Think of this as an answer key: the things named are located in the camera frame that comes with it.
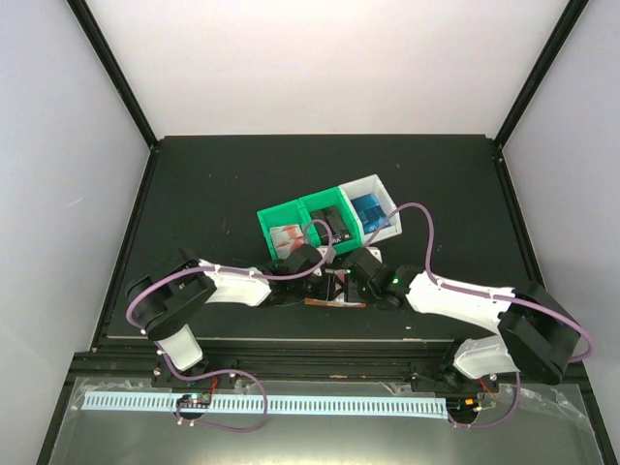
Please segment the brown leather card holder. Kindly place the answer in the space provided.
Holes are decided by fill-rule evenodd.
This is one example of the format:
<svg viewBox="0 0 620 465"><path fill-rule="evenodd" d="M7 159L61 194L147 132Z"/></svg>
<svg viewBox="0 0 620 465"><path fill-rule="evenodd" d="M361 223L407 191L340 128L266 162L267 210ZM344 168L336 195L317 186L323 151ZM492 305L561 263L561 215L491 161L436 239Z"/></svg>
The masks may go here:
<svg viewBox="0 0 620 465"><path fill-rule="evenodd" d="M364 308L367 303L357 289L357 281L347 269L327 269L313 275L304 285L306 305L337 308Z"/></svg>

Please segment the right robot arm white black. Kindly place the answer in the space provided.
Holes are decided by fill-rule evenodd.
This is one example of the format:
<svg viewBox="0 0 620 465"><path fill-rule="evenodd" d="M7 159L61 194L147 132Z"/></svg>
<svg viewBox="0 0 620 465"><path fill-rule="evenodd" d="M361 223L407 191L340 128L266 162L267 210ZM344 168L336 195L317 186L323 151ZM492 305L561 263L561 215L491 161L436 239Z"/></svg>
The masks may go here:
<svg viewBox="0 0 620 465"><path fill-rule="evenodd" d="M391 268L367 248L351 253L344 268L362 298L386 308L408 307L480 327L440 367L443 384L462 390L491 374L522 373L546 385L561 383L580 339L580 325L545 288L493 288L454 281L426 269Z"/></svg>

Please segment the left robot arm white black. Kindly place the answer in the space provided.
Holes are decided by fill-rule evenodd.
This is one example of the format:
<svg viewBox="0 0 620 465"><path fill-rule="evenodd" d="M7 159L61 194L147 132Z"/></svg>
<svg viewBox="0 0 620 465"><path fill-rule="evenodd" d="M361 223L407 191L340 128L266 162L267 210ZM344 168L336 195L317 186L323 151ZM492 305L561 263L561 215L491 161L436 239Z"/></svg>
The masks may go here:
<svg viewBox="0 0 620 465"><path fill-rule="evenodd" d="M238 268L210 263L182 249L171 270L150 273L127 292L127 322L152 341L173 366L173 374L187 387L207 376L190 320L207 304L273 307L299 299L302 292L331 264L331 246L297 247L285 260L263 267Z"/></svg>

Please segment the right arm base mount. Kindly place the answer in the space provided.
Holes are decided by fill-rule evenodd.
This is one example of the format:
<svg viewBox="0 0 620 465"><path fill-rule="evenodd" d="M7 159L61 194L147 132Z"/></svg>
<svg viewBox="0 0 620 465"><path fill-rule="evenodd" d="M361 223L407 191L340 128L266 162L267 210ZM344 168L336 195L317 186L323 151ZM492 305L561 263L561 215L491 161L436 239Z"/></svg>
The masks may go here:
<svg viewBox="0 0 620 465"><path fill-rule="evenodd" d="M498 384L488 377L468 378L451 364L435 359L412 360L406 381L414 391L436 394L474 395L487 390L497 393L499 390Z"/></svg>

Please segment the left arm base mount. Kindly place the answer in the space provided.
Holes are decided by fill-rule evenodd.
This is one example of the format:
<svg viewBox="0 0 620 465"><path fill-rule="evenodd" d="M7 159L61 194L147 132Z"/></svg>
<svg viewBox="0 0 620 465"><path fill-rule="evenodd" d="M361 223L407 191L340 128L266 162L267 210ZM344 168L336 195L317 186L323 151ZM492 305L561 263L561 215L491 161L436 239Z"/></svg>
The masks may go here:
<svg viewBox="0 0 620 465"><path fill-rule="evenodd" d="M174 376L167 364L162 360L158 361L153 369L151 385L154 388L171 388L172 390L232 388L237 378L235 374L225 373L216 377L196 380L196 377L204 373L223 369L239 369L239 359L230 356L209 356L186 371L180 372L182 376L190 377L190 381L183 381Z"/></svg>

